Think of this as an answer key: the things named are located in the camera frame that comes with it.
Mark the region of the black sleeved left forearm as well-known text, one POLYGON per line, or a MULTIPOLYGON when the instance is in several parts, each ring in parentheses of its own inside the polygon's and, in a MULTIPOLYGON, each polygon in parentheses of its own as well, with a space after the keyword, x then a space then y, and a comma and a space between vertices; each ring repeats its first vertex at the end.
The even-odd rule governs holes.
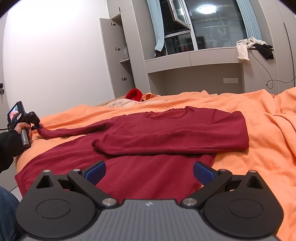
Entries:
POLYGON ((14 157, 24 151, 21 135, 16 130, 1 133, 0 172, 10 168, 14 157))

